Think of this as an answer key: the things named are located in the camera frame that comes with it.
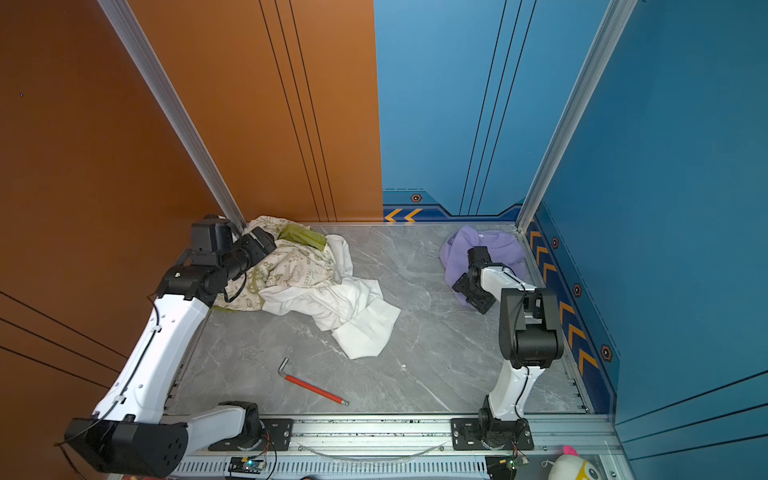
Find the purple cloth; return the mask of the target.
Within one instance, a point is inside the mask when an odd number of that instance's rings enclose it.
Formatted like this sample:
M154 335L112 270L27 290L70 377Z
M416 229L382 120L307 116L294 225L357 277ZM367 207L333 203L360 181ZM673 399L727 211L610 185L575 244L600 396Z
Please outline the purple cloth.
M454 285L469 271L468 252L474 247L485 247L491 263L503 264L505 270L517 277L527 290L534 290L528 278L526 254L513 234L498 230L477 231L471 226L463 226L446 240L439 252L445 267L444 280L462 306L479 310L463 292L454 289Z

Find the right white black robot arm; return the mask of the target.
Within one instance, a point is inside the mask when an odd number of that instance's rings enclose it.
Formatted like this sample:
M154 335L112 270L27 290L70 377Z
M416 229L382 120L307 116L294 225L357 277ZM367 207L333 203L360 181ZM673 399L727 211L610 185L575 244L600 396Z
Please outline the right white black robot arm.
M478 416L451 420L453 448L531 451L534 443L524 416L526 402L537 379L565 350L556 318L557 295L494 262L485 247L468 251L468 272L453 289L480 313L500 305L498 344L503 358L496 385Z

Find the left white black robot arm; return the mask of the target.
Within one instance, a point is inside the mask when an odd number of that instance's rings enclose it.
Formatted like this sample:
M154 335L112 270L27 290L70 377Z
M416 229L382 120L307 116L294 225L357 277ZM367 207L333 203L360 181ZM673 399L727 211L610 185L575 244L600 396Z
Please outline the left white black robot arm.
M239 235L224 217L191 227L191 243L162 279L140 339L88 418L70 421L61 450L104 474L165 478L184 458L216 443L248 450L265 441L258 407L224 402L204 413L168 416L165 405L186 351L215 300L275 248L259 227Z

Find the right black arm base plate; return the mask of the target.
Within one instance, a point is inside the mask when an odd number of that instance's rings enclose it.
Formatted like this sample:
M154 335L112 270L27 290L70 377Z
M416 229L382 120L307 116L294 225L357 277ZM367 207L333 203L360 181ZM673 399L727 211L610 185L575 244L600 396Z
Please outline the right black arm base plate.
M529 422L496 421L482 423L478 418L453 418L451 438L456 451L503 450L533 451L535 448Z

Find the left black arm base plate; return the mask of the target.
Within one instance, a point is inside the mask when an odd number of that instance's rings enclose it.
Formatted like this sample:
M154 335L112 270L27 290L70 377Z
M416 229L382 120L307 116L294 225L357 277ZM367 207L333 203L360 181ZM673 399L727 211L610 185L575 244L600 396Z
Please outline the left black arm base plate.
M278 452L288 451L293 433L294 420L290 418L273 418L261 420L258 435L224 439L210 445L207 450L212 452L261 452L266 449Z

